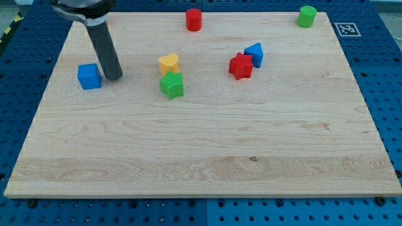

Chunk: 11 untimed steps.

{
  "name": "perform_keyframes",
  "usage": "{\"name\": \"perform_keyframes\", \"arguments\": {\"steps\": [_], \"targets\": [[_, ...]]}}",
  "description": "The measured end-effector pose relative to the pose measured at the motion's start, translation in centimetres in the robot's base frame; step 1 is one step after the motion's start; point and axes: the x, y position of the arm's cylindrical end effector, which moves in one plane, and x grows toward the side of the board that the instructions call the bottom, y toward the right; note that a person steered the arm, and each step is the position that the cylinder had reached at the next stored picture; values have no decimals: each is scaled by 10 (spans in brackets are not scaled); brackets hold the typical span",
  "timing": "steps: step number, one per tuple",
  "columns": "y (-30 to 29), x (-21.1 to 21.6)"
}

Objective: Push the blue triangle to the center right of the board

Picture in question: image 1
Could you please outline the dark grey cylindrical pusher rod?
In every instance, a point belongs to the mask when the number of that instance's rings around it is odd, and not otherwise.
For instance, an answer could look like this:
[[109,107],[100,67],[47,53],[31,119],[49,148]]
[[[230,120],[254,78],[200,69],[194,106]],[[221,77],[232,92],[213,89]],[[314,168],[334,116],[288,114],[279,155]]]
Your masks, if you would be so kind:
[[86,30],[104,76],[110,81],[119,80],[122,77],[122,68],[107,23],[104,21],[96,26],[87,26]]

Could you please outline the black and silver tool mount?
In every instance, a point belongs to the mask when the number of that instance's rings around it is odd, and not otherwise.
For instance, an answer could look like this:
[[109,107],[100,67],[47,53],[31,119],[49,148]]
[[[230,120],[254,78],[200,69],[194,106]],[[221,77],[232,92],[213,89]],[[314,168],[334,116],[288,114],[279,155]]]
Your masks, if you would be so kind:
[[106,21],[107,14],[116,6],[116,0],[50,0],[59,16],[86,26],[97,26]]

